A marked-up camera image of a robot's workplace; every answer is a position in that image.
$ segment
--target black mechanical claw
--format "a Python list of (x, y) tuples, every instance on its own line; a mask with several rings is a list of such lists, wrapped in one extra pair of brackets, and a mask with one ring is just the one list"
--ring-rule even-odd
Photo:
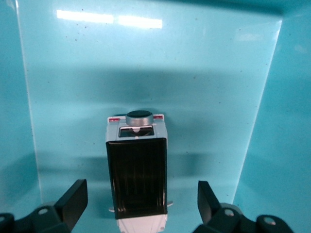
[(40, 206), (19, 220), (0, 214), (0, 233), (70, 233), (86, 206), (86, 180), (77, 180), (54, 206)]
[(234, 208), (223, 208), (206, 181), (199, 181), (198, 208), (203, 225), (193, 233), (294, 233), (276, 216), (261, 215), (253, 222)]

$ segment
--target blue bin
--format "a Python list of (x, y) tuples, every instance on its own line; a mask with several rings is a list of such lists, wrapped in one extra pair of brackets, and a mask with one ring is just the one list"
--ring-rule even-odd
[(6, 0), (0, 25), (0, 213), (87, 179), (73, 232), (118, 233), (106, 119), (145, 109), (169, 134), (165, 232), (201, 224), (198, 180), (310, 232), (310, 1)]

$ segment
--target blue bin wall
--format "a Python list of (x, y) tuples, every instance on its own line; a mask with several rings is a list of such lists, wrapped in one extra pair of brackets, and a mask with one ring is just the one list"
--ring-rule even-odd
[(40, 204), (15, 4), (0, 2), (0, 213), (23, 217)]
[(311, 229), (311, 6), (282, 23), (234, 203)]

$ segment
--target toy vehicle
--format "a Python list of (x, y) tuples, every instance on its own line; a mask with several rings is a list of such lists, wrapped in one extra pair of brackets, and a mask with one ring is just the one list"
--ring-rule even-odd
[(167, 221), (167, 130), (163, 114), (108, 118), (106, 148), (121, 233), (157, 233)]

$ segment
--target silver round knob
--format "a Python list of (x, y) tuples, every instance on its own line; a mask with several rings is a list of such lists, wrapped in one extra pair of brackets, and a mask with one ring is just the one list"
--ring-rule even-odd
[(125, 116), (125, 122), (129, 126), (152, 125), (154, 116), (149, 111), (132, 111)]

